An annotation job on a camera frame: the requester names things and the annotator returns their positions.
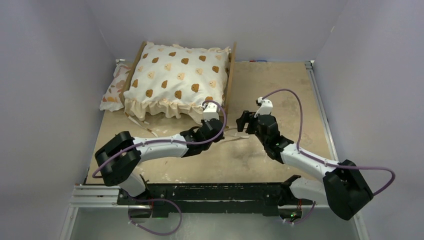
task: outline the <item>gray wall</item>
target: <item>gray wall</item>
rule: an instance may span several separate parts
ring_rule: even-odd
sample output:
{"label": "gray wall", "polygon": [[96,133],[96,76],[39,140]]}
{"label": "gray wall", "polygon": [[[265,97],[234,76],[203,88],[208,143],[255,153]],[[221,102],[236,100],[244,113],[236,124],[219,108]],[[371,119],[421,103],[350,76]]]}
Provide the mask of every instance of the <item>gray wall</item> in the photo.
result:
{"label": "gray wall", "polygon": [[2,0],[0,33],[0,239],[56,240],[114,59],[83,0]]}
{"label": "gray wall", "polygon": [[[314,72],[341,160],[397,179],[363,214],[372,239],[422,239],[424,1],[349,0]],[[372,189],[389,174],[364,171]]]}
{"label": "gray wall", "polygon": [[232,46],[237,60],[313,60],[347,0],[87,0],[116,58],[144,40]]}

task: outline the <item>robotic arm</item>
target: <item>robotic arm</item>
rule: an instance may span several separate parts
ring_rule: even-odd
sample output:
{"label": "robotic arm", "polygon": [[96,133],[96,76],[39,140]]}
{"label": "robotic arm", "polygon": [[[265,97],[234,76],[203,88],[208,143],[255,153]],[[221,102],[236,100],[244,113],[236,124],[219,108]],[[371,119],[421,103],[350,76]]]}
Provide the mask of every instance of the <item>robotic arm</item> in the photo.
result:
{"label": "robotic arm", "polygon": [[[236,120],[237,131],[242,132],[247,124],[246,133],[254,134],[259,139],[271,159],[303,170],[317,180],[292,176],[282,186],[287,201],[292,198],[309,199],[328,205],[337,216],[349,220],[373,199],[373,192],[359,170],[335,167],[356,166],[353,162],[328,160],[300,148],[280,135],[276,118],[271,115],[272,102],[260,97],[256,103],[259,106],[256,112],[245,110]],[[321,159],[323,163],[311,157]]]}
{"label": "robotic arm", "polygon": [[[95,153],[100,167],[93,177],[103,178],[106,186],[121,187],[132,197],[139,196],[146,191],[143,177],[133,173],[139,163],[165,157],[185,158],[198,155],[208,150],[212,142],[223,139],[223,133],[217,136],[223,131],[224,125],[219,120],[218,111],[215,103],[208,103],[203,111],[202,126],[192,127],[173,136],[131,137],[128,131],[117,134]],[[95,176],[99,171],[101,177]]]}

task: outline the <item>metal frame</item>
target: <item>metal frame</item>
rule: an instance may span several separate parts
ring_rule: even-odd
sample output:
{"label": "metal frame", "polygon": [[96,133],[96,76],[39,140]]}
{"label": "metal frame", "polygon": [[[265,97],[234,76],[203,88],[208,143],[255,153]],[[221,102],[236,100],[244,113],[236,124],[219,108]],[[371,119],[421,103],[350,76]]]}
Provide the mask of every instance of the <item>metal frame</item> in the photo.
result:
{"label": "metal frame", "polygon": [[[338,161],[336,148],[333,142],[333,137],[330,131],[327,116],[324,111],[324,106],[321,101],[321,96],[315,80],[313,66],[310,61],[305,62],[305,68],[309,76],[311,85],[313,86],[313,93],[319,108],[319,114],[322,124],[325,129],[325,137],[328,143],[328,148],[332,158]],[[75,186],[72,197],[69,201],[69,208],[60,234],[60,240],[70,240],[74,228],[75,219],[78,215],[80,208],[131,208],[131,209],[148,209],[147,205],[117,205],[119,187],[107,187],[104,185],[77,185]],[[292,209],[296,208],[294,205],[284,205],[279,209]],[[329,208],[326,205],[317,205],[316,208]],[[354,217],[354,223],[360,240],[369,240],[367,228],[365,226],[364,218],[361,212],[358,212]]]}

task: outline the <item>wooden table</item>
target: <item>wooden table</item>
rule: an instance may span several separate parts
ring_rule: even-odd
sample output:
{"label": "wooden table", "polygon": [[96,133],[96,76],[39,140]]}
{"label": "wooden table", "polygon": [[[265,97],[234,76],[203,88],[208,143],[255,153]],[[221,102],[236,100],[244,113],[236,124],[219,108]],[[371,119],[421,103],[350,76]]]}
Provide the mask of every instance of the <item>wooden table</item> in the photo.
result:
{"label": "wooden table", "polygon": [[[227,125],[235,127],[236,119],[243,110],[256,111],[258,107],[255,100],[279,88],[295,91],[302,102],[304,116],[300,145],[308,151],[331,159],[320,110],[303,62],[236,62]],[[279,92],[269,99],[273,102],[272,115],[278,121],[281,134],[296,141],[300,112],[295,97],[288,92]],[[171,136],[196,126],[186,115],[176,119],[158,114],[146,116],[146,121],[150,123],[149,128],[160,137]],[[106,111],[94,152],[122,131],[129,131],[134,137],[154,137],[130,121],[123,110]],[[225,134],[245,135],[236,130],[226,131]],[[93,153],[86,184],[103,183],[102,179],[91,177],[97,167]],[[200,155],[149,160],[140,163],[135,171],[151,183],[283,182],[295,174],[311,178],[294,167],[269,159],[254,135],[247,139],[226,136],[225,140],[213,143],[208,151]]]}

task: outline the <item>patterned fabric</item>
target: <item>patterned fabric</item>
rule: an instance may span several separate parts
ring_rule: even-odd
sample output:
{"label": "patterned fabric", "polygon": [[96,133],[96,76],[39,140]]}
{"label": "patterned fabric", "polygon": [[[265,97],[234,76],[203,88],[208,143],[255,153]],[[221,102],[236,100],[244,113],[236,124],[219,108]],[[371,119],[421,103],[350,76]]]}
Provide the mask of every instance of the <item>patterned fabric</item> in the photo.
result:
{"label": "patterned fabric", "polygon": [[130,67],[119,63],[113,73],[113,81],[108,87],[106,93],[100,103],[100,110],[109,110],[111,112],[122,109],[124,105],[120,100],[120,95],[123,94],[125,80],[130,72]]}
{"label": "patterned fabric", "polygon": [[146,113],[167,118],[188,114],[201,122],[205,100],[223,103],[230,49],[144,47],[131,86],[124,93],[125,111],[144,120]]}

